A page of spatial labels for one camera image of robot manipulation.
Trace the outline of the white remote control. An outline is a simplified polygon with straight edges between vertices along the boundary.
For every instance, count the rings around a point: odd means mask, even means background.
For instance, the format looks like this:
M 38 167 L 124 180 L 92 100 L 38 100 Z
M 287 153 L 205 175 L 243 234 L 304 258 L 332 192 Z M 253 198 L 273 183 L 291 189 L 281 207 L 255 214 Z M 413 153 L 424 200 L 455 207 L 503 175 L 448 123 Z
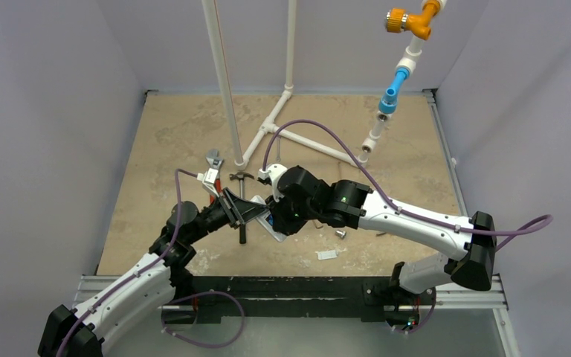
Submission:
M 255 195 L 251 198 L 251 201 L 263 206 L 266 206 L 267 204 L 265 203 L 264 198 L 262 198 L 260 195 Z M 261 215 L 258 216 L 256 218 L 256 221 L 277 241 L 277 242 L 284 242 L 287 238 L 286 235 L 277 232 L 274 230 L 273 227 L 273 216 L 270 212 L 269 209 L 266 209 L 266 211 Z

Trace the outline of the white battery cover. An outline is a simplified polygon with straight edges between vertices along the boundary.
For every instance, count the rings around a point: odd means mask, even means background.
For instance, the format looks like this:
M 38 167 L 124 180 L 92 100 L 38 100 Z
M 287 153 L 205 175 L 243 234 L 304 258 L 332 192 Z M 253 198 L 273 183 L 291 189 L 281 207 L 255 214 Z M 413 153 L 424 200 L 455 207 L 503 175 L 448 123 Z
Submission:
M 338 252 L 336 250 L 317 251 L 316 254 L 318 260 L 333 260 L 338 258 Z

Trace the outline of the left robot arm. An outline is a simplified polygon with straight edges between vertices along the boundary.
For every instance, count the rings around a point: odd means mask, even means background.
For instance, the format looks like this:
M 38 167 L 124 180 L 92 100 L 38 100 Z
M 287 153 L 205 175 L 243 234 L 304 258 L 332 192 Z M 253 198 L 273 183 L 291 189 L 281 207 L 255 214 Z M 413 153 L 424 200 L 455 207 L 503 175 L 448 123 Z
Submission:
M 73 308 L 60 305 L 48 316 L 39 356 L 103 356 L 151 311 L 187 302 L 197 309 L 203 293 L 187 265 L 192 244 L 224 226 L 238 228 L 263 215 L 267 205 L 242 199 L 229 189 L 209 206 L 179 201 L 149 251 L 124 275 Z

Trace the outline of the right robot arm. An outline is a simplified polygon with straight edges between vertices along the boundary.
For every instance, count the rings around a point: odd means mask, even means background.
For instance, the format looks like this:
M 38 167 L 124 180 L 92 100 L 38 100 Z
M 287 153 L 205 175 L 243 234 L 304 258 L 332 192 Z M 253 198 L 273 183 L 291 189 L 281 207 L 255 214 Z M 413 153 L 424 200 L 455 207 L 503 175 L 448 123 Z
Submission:
M 474 291 L 491 289 L 496 240 L 493 217 L 451 216 L 394 202 L 379 190 L 350 180 L 333 184 L 308 170 L 272 164 L 259 171 L 259 182 L 271 186 L 266 200 L 274 231 L 290 236 L 308 221 L 333 228 L 378 231 L 436 250 L 417 262 L 395 265 L 389 296 L 404 303 L 415 294 L 446 283 Z

